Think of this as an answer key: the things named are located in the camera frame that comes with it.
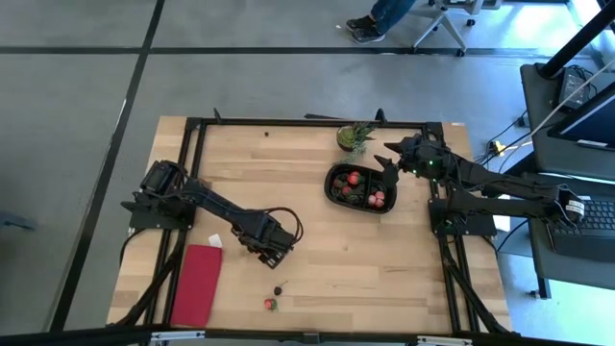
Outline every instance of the person's leg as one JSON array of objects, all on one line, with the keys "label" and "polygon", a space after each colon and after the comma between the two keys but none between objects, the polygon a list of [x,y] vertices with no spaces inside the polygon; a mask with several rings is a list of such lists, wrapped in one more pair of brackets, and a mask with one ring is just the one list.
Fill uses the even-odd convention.
[{"label": "person's leg", "polygon": [[369,12],[372,20],[378,22],[381,20],[387,12],[395,5],[396,0],[378,0],[372,7],[372,11]]},{"label": "person's leg", "polygon": [[351,31],[357,29],[367,29],[374,26],[376,22],[384,17],[386,12],[395,4],[396,0],[378,0],[372,7],[369,15],[365,15],[361,18],[350,19],[346,22],[346,27]]},{"label": "person's leg", "polygon": [[384,17],[376,21],[376,30],[381,34],[386,34],[395,24],[397,24],[410,10],[416,0],[397,0],[395,4],[384,14]]},{"label": "person's leg", "polygon": [[393,6],[384,14],[384,17],[376,21],[376,25],[353,31],[353,39],[356,43],[378,42],[384,39],[384,35],[397,24],[410,10],[416,0],[396,0]]}]

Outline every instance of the red cloth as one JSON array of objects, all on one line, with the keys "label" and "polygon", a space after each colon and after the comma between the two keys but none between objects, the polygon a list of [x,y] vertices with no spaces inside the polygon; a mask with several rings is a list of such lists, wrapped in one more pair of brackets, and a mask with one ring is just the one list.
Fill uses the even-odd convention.
[{"label": "red cloth", "polygon": [[205,327],[222,266],[222,249],[189,245],[177,285],[171,324]]}]

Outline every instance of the black tray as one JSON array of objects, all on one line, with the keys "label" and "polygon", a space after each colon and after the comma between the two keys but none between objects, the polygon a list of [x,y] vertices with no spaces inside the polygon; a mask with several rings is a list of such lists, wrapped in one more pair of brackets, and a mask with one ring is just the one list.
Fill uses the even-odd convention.
[{"label": "black tray", "polygon": [[327,173],[327,178],[325,179],[325,194],[327,198],[329,198],[332,202],[344,206],[354,210],[368,211],[373,213],[386,213],[393,209],[395,206],[395,200],[397,199],[397,187],[388,188],[385,187],[384,192],[384,206],[379,209],[370,208],[367,205],[367,196],[369,195],[369,188],[365,188],[365,192],[363,193],[363,202],[362,206],[356,206],[352,203],[344,202],[338,200],[335,196],[331,194],[331,188],[333,186],[334,177],[343,173],[350,173],[353,171],[358,171],[358,173],[366,178],[365,184],[366,186],[370,186],[372,181],[382,182],[382,172],[379,172],[375,169],[355,165],[355,164],[347,164],[341,163],[336,164]]}]

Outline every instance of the small plant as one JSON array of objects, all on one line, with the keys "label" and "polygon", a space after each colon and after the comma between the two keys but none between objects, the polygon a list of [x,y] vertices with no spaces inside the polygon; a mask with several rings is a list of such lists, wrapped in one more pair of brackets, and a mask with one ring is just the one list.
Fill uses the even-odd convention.
[{"label": "small plant", "polygon": [[337,144],[342,150],[349,152],[338,163],[350,163],[365,153],[365,141],[371,140],[371,134],[376,128],[367,122],[358,122],[353,126],[344,126],[337,131]]}]

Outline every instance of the keyboard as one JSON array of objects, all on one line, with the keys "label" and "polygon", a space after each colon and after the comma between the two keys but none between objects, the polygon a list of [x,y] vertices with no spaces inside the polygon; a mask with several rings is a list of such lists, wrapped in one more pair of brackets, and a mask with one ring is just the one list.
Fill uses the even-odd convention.
[{"label": "keyboard", "polygon": [[615,198],[583,201],[585,218],[578,229],[552,229],[553,247],[560,255],[615,262]]}]

